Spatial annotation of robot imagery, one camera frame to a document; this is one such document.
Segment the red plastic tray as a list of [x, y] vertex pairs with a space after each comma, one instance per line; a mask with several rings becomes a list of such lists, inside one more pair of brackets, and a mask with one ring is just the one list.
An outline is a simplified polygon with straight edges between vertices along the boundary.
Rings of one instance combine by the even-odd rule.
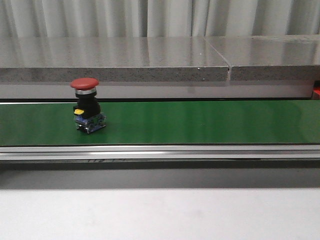
[[315, 81], [314, 83], [311, 99], [320, 100], [320, 81], [319, 80]]

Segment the grey stone slab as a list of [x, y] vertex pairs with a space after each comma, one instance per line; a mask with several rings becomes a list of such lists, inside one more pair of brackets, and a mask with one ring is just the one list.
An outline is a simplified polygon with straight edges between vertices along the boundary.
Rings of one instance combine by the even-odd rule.
[[319, 35], [210, 36], [229, 66], [229, 80], [313, 83], [320, 79]]
[[202, 37], [6, 37], [0, 80], [69, 82], [224, 82], [228, 65]]

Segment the aluminium conveyor side rail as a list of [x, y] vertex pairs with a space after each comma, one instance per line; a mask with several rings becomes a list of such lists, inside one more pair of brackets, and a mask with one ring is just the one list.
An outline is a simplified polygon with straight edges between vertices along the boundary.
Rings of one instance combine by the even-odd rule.
[[1, 163], [319, 160], [319, 144], [187, 144], [1, 147]]

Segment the grey pleated curtain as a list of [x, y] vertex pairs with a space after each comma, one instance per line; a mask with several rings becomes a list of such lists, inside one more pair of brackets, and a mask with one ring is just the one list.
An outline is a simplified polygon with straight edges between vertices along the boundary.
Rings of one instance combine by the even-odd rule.
[[3, 0], [2, 37], [311, 35], [317, 0]]

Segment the grey stone slab right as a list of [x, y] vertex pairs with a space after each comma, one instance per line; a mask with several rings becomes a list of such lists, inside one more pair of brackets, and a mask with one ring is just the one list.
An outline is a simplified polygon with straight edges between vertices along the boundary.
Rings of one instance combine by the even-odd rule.
[[320, 79], [319, 35], [210, 36], [229, 66], [229, 80], [313, 83]]

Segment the green conveyor belt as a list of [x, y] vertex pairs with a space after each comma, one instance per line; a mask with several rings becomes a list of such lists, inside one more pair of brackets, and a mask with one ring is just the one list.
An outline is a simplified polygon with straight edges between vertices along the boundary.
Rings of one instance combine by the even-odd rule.
[[317, 100], [103, 102], [106, 127], [76, 128], [73, 103], [3, 104], [3, 146], [317, 144]]

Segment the grey stone slab left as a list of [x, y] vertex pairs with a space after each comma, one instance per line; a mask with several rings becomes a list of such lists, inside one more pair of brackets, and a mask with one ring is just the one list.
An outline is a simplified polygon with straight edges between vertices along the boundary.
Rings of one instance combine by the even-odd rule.
[[202, 37], [6, 37], [0, 80], [69, 82], [224, 82], [228, 65]]

